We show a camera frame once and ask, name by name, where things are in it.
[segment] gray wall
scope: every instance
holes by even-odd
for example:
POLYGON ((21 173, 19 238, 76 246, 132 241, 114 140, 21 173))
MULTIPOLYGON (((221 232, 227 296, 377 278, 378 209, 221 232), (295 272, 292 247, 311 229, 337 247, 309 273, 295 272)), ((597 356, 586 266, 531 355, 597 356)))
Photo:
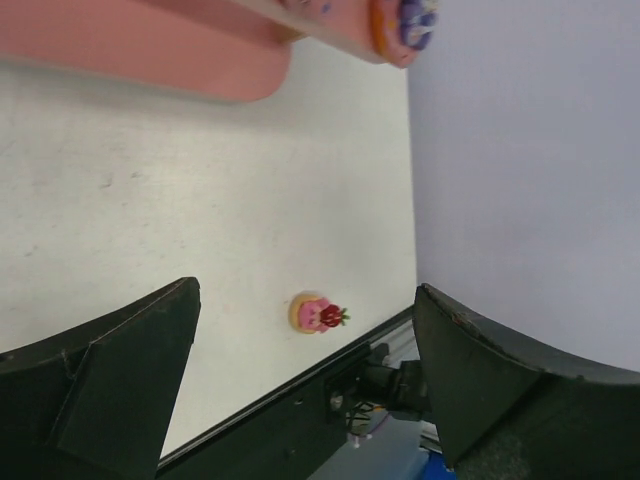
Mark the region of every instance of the gray wall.
POLYGON ((409 72, 420 280, 640 370, 640 2, 441 5, 409 72))

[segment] white tabletop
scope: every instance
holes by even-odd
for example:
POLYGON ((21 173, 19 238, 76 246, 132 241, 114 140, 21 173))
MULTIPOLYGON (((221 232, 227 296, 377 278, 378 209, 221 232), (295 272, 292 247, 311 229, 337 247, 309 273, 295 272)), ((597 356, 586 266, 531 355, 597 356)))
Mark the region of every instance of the white tabletop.
POLYGON ((248 105, 0 63, 0 351, 196 276, 168 453, 410 305, 405 80, 313 41, 248 105), (349 326, 293 331, 306 289, 349 326))

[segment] pink toy figure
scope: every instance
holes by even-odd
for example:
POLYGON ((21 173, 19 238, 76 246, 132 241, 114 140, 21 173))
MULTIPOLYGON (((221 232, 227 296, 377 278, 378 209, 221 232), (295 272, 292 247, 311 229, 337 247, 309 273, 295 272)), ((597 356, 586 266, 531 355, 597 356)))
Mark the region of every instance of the pink toy figure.
POLYGON ((349 320, 346 308, 340 308, 325 297, 310 293, 296 296, 289 307, 289 322, 301 333, 325 333, 345 325, 346 320, 349 320))

